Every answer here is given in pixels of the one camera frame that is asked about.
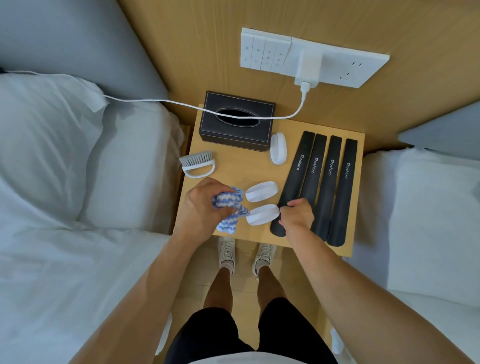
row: blue and white striped cloth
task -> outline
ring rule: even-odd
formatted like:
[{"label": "blue and white striped cloth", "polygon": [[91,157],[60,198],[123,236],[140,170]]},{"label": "blue and white striped cloth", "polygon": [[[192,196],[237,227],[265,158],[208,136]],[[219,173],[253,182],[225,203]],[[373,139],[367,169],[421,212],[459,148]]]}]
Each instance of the blue and white striped cloth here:
[{"label": "blue and white striped cloth", "polygon": [[243,201],[243,191],[240,188],[232,186],[236,192],[221,192],[212,197],[212,205],[215,208],[235,207],[238,209],[233,215],[222,220],[216,227],[218,231],[224,231],[233,234],[237,229],[238,218],[248,216],[249,212],[245,206],[241,204]]}]

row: shoelace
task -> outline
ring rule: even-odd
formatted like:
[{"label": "shoelace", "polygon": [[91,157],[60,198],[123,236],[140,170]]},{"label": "shoelace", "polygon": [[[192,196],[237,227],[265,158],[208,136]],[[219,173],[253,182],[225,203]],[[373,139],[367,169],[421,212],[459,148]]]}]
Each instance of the shoelace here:
[{"label": "shoelace", "polygon": [[231,260],[233,261],[233,242],[225,241],[222,246],[222,260]]},{"label": "shoelace", "polygon": [[260,257],[258,259],[270,261],[271,255],[272,255],[272,246],[270,244],[264,244],[261,247]]}]

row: tile floor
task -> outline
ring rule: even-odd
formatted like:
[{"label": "tile floor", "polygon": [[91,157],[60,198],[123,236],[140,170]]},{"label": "tile floor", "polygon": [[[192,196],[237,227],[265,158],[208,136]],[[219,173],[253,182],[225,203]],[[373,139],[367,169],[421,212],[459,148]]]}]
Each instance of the tile floor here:
[{"label": "tile floor", "polygon": [[[218,272],[216,241],[217,237],[213,236],[193,255],[172,307],[173,321],[167,343],[161,354],[155,358],[154,364],[163,363],[167,348],[178,330],[191,314],[202,308],[208,289]],[[237,265],[230,281],[233,291],[232,316],[239,329],[240,339],[253,348],[258,347],[259,340],[258,281],[252,274],[252,262],[257,250],[258,243],[237,240]],[[282,284],[288,299],[330,345],[329,322],[293,250],[278,247],[271,269]]]}]

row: tissue box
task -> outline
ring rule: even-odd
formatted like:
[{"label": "tissue box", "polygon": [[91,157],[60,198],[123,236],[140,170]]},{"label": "tissue box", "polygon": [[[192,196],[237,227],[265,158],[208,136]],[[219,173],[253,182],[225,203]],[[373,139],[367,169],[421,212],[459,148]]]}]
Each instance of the tissue box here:
[{"label": "tissue box", "polygon": [[[232,116],[273,117],[275,103],[208,91],[204,108]],[[270,147],[272,120],[233,119],[203,112],[198,133],[206,142],[264,152]]]}]

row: black shoehorn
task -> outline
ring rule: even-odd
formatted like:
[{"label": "black shoehorn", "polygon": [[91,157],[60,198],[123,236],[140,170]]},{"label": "black shoehorn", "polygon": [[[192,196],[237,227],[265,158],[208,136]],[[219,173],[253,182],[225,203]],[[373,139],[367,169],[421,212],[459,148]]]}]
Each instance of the black shoehorn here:
[{"label": "black shoehorn", "polygon": [[318,201],[313,213],[315,220],[312,224],[312,231],[324,242],[328,238],[328,229],[330,227],[341,147],[342,138],[332,135],[325,160],[324,174],[320,183]]},{"label": "black shoehorn", "polygon": [[355,173],[355,160],[357,159],[357,144],[358,142],[354,139],[347,139],[345,142],[345,152],[343,154],[342,168],[340,169],[332,222],[328,231],[327,242],[331,246],[342,246],[345,243],[353,176]]},{"label": "black shoehorn", "polygon": [[315,142],[313,143],[307,174],[300,192],[300,197],[307,199],[312,207],[312,211],[315,209],[315,200],[317,199],[318,184],[320,175],[322,174],[322,163],[324,162],[326,144],[327,137],[325,135],[315,135]]},{"label": "black shoehorn", "polygon": [[[303,132],[295,158],[290,167],[290,172],[287,176],[287,181],[285,182],[277,204],[279,208],[286,206],[288,201],[295,200],[299,196],[303,179],[305,178],[305,172],[307,171],[310,153],[312,152],[314,138],[315,133]],[[279,221],[280,216],[272,221],[270,231],[276,236],[285,236],[285,229],[279,224]]]}]

